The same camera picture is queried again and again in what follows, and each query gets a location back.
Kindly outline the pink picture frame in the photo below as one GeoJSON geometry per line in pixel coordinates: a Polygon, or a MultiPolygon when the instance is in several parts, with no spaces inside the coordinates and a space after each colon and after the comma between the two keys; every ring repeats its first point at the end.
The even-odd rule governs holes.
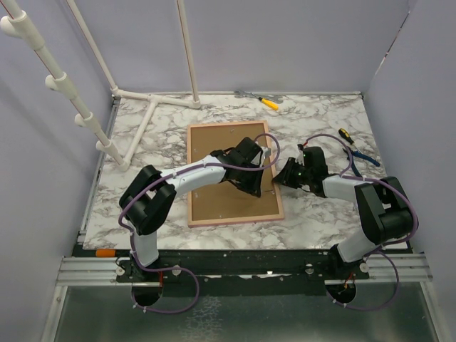
{"type": "MultiPolygon", "coordinates": [[[[189,125],[187,162],[197,162],[213,150],[234,147],[245,137],[254,139],[268,131],[265,120],[189,125]]],[[[279,186],[272,182],[275,175],[274,166],[264,171],[261,197],[248,195],[228,182],[192,191],[188,194],[188,226],[282,220],[284,208],[279,186]]]]}

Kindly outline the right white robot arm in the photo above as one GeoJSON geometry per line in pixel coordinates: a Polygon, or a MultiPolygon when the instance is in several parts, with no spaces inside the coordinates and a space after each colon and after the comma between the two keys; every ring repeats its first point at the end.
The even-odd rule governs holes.
{"type": "Polygon", "coordinates": [[[293,189],[308,187],[318,197],[345,200],[358,208],[361,227],[330,249],[327,269],[332,277],[344,278],[352,272],[354,262],[416,231],[417,215],[397,178],[376,180],[331,174],[320,147],[299,149],[300,158],[290,157],[273,181],[293,189]]]}

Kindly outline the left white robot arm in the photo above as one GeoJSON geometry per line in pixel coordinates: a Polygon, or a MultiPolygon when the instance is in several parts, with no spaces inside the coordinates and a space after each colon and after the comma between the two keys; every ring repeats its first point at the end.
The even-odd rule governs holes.
{"type": "Polygon", "coordinates": [[[159,257],[157,230],[165,223],[178,197],[207,185],[228,182],[249,195],[261,196],[268,147],[245,137],[236,147],[214,150],[206,157],[168,170],[152,165],[141,169],[119,200],[119,224],[130,232],[133,273],[142,281],[153,279],[159,257]]]}

